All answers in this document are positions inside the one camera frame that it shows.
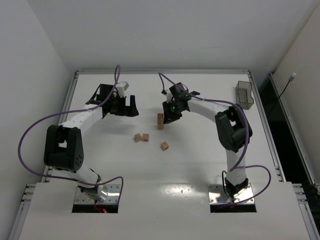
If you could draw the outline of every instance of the white table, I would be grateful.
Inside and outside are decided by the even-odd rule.
[[[206,98],[231,102],[237,82],[249,80],[247,74],[167,76]],[[100,83],[113,81],[112,74],[80,74],[70,109],[82,108]],[[278,181],[256,103],[245,110],[253,131],[246,164],[266,166],[271,185],[255,199],[256,213],[210,213],[207,186],[221,183],[227,169],[215,124],[183,112],[157,130],[165,100],[158,75],[122,74],[120,81],[129,82],[127,94],[136,96],[139,116],[107,115],[82,137],[84,160],[102,180],[124,177],[118,214],[71,213],[76,184],[51,179],[37,184],[20,240],[309,239],[291,183]],[[137,133],[148,133],[149,142],[136,143]],[[164,141],[166,151],[160,148]],[[268,181],[259,168],[248,169],[247,176],[254,193]]]

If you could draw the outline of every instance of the white wall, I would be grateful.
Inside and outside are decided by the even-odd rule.
[[[8,238],[27,183],[40,180],[25,170],[17,147],[24,130],[63,107],[71,74],[26,0],[0,4],[0,239]],[[46,128],[36,127],[23,144],[27,164],[42,172]]]
[[[318,0],[28,0],[72,69],[274,71]]]
[[[282,91],[289,76],[297,77],[282,95],[306,148],[316,179],[320,181],[320,6],[275,72]]]

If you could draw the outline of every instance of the transparent bin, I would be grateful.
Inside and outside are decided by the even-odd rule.
[[[255,103],[251,97],[252,83],[249,81],[238,81],[235,87],[236,103],[243,109],[250,109]]]

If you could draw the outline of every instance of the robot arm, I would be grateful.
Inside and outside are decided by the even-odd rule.
[[[69,177],[80,182],[96,184],[101,177],[84,162],[82,135],[103,119],[108,113],[117,116],[138,116],[135,96],[130,96],[130,106],[126,106],[125,91],[127,82],[119,82],[116,91],[102,106],[90,110],[102,103],[109,95],[113,85],[100,84],[82,111],[61,125],[51,125],[47,129],[44,163],[55,170],[66,173]],[[78,187],[89,197],[99,201],[103,197],[103,186],[89,186],[78,182]]]
[[[248,185],[248,178],[245,171],[245,158],[242,159],[236,169],[230,171],[244,150],[246,138],[245,123],[240,117],[239,110],[233,106],[226,107],[214,102],[192,98],[175,86],[172,86],[169,90],[170,91],[166,93],[167,101],[162,103],[165,124],[178,120],[182,117],[181,112],[185,110],[200,114],[216,123],[219,141],[226,150],[227,174],[225,177],[225,189],[227,193],[233,197]],[[196,91],[191,93],[193,95],[199,95]],[[250,125],[249,136],[252,136]]]

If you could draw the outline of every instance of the cable connector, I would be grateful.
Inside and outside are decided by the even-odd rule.
[[[118,94],[120,97],[125,97],[125,91],[128,89],[129,83],[127,81],[118,82],[115,88],[118,90]]]
[[[294,73],[292,73],[292,75],[289,77],[289,82],[292,82],[294,79],[295,79],[295,77],[297,76],[297,74],[294,72]]]

